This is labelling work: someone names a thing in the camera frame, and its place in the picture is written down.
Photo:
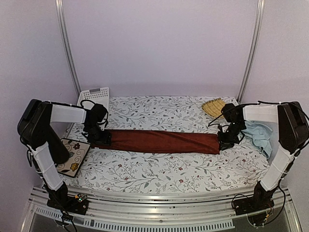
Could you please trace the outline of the dark red towel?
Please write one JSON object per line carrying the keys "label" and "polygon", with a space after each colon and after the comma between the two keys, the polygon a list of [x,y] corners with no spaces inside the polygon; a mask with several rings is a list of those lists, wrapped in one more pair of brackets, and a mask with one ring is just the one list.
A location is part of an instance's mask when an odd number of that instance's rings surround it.
{"label": "dark red towel", "polygon": [[157,154],[219,154],[216,134],[155,130],[110,130],[109,145],[92,142],[92,148]]}

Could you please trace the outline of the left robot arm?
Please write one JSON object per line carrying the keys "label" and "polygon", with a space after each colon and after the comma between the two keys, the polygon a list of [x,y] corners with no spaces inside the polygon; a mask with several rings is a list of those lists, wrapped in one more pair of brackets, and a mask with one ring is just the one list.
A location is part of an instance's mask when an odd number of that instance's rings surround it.
{"label": "left robot arm", "polygon": [[59,176],[56,165],[69,159],[69,152],[53,130],[51,123],[82,124],[89,143],[110,145],[111,134],[101,128],[108,124],[109,112],[102,104],[91,109],[66,103],[32,99],[22,114],[17,132],[20,142],[31,153],[34,166],[51,192],[53,202],[62,210],[72,205],[66,184]]}

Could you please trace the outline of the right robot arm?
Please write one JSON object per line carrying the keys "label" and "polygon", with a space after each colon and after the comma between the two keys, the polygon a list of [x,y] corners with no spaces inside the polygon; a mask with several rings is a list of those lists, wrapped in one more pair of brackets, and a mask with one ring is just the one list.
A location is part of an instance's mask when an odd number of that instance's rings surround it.
{"label": "right robot arm", "polygon": [[234,105],[226,104],[221,116],[228,122],[226,131],[218,132],[219,148],[226,150],[240,143],[239,134],[245,123],[265,122],[277,126],[278,149],[264,177],[256,185],[261,192],[250,199],[254,211],[261,210],[268,203],[265,193],[278,188],[280,181],[288,174],[294,160],[309,144],[309,117],[297,101],[265,102]]}

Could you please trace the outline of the floral square ceramic plate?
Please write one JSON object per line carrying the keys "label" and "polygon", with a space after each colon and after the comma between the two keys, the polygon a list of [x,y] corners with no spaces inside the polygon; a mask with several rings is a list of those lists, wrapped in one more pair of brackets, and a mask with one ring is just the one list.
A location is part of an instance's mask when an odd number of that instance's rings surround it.
{"label": "floral square ceramic plate", "polygon": [[74,178],[90,150],[90,144],[68,138],[62,138],[61,141],[69,152],[69,159],[57,165],[56,169],[58,173]]}

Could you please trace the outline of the floral patterned table mat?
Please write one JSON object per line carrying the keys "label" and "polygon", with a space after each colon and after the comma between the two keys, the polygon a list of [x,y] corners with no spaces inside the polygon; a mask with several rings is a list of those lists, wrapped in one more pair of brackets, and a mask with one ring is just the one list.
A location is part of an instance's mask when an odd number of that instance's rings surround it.
{"label": "floral patterned table mat", "polygon": [[[109,129],[216,133],[201,106],[210,97],[110,97]],[[90,149],[69,186],[125,193],[210,192],[253,187],[269,162],[252,140],[218,155],[156,154]]]}

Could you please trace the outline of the light blue towel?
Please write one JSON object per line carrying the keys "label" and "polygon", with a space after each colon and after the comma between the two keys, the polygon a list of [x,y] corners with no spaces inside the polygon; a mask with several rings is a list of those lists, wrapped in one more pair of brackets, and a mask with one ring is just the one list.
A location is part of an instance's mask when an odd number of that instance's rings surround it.
{"label": "light blue towel", "polygon": [[272,153],[270,138],[273,130],[265,124],[245,121],[246,129],[242,130],[243,134],[252,140],[252,144],[259,149],[266,159],[269,159]]}

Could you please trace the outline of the woven bamboo tray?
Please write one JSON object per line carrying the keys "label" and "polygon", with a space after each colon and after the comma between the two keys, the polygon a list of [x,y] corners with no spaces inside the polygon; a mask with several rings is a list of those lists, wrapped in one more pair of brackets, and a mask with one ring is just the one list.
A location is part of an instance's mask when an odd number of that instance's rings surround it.
{"label": "woven bamboo tray", "polygon": [[216,98],[213,100],[209,100],[202,104],[202,110],[211,118],[223,118],[221,110],[226,105],[226,102],[223,101],[221,98]]}

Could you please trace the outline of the white perforated plastic basket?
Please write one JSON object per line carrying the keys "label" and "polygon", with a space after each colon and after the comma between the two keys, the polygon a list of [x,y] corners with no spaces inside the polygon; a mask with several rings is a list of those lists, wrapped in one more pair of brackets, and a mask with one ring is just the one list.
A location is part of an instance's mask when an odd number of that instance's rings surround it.
{"label": "white perforated plastic basket", "polygon": [[80,102],[83,100],[90,100],[94,103],[102,104],[106,109],[109,109],[109,93],[110,89],[108,87],[81,91],[77,101],[77,105],[81,106]]}

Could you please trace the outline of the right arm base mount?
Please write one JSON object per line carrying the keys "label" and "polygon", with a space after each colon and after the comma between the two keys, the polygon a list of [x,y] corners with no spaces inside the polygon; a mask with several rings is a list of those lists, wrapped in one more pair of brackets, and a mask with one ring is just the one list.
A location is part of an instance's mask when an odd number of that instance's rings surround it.
{"label": "right arm base mount", "polygon": [[274,205],[275,204],[271,198],[261,202],[255,201],[253,196],[248,197],[243,194],[235,195],[231,201],[231,206],[237,216],[271,209],[274,207]]}

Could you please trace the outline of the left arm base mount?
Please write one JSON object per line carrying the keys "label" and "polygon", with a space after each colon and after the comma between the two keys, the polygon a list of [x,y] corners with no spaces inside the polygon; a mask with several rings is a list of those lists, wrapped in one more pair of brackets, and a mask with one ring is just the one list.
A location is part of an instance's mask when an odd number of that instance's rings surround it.
{"label": "left arm base mount", "polygon": [[78,196],[76,198],[66,194],[63,196],[50,195],[49,200],[47,201],[47,206],[62,210],[63,212],[86,215],[89,200],[84,197]]}

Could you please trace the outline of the front aluminium rail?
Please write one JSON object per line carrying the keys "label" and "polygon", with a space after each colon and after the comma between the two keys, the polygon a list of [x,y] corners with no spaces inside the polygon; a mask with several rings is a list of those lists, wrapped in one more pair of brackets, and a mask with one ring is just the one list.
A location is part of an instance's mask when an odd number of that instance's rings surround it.
{"label": "front aluminium rail", "polygon": [[256,218],[266,212],[237,215],[232,202],[250,197],[252,188],[217,192],[140,194],[69,187],[69,194],[83,193],[89,205],[85,215],[61,225],[61,212],[47,206],[48,194],[34,187],[22,221],[23,232],[300,232],[302,231],[289,190],[273,195],[267,225]]}

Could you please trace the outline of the right aluminium frame post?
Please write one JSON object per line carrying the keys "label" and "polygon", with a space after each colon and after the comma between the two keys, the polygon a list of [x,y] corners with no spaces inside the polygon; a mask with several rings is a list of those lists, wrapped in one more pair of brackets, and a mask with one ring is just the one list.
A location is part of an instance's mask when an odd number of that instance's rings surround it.
{"label": "right aluminium frame post", "polygon": [[245,69],[244,69],[243,78],[242,78],[240,88],[239,88],[239,91],[236,97],[238,103],[243,101],[246,88],[249,83],[251,71],[253,68],[254,58],[255,58],[257,47],[258,47],[258,41],[259,41],[259,36],[260,36],[262,22],[263,22],[264,9],[265,9],[265,1],[258,0],[256,12],[255,12],[255,21],[253,25],[249,53],[248,53],[248,57],[247,57],[247,61],[246,61]]}

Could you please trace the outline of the aluminium frame post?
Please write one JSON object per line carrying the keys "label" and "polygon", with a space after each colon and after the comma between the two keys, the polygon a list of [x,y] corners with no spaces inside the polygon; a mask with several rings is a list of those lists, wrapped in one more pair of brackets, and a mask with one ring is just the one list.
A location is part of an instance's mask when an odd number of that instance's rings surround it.
{"label": "aluminium frame post", "polygon": [[258,0],[256,12],[255,12],[255,21],[253,25],[249,53],[248,53],[248,57],[247,57],[247,61],[246,61],[245,69],[244,69],[243,78],[242,78],[240,88],[239,88],[239,91],[236,97],[238,103],[243,101],[246,88],[249,83],[251,71],[253,68],[254,58],[255,58],[257,47],[258,47],[258,41],[259,41],[259,36],[260,36],[262,22],[263,22],[264,9],[265,9],[265,1]]}
{"label": "aluminium frame post", "polygon": [[81,85],[80,85],[80,82],[77,76],[74,59],[73,59],[73,55],[72,55],[72,51],[70,47],[70,41],[69,41],[69,36],[68,36],[68,31],[67,31],[67,26],[66,26],[66,21],[65,21],[63,1],[55,0],[55,6],[56,6],[56,14],[57,14],[57,20],[59,24],[59,30],[60,30],[61,39],[62,39],[63,46],[64,46],[64,51],[65,51],[70,75],[72,78],[75,92],[79,96],[81,92]]}

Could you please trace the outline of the left aluminium frame post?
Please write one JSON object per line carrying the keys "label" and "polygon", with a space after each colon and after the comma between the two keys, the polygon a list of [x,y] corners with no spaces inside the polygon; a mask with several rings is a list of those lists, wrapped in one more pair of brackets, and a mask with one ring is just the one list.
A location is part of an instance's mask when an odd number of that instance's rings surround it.
{"label": "left aluminium frame post", "polygon": [[70,75],[72,78],[75,92],[79,96],[81,92],[81,85],[80,85],[80,82],[77,76],[74,59],[73,59],[73,55],[72,55],[72,51],[70,47],[70,41],[69,41],[69,36],[68,36],[68,31],[67,31],[67,26],[66,26],[66,21],[65,21],[63,1],[55,0],[55,6],[56,6],[56,14],[57,14],[57,20],[59,24],[59,30],[60,30],[61,39],[62,39],[63,46],[64,46],[64,51],[65,51]]}

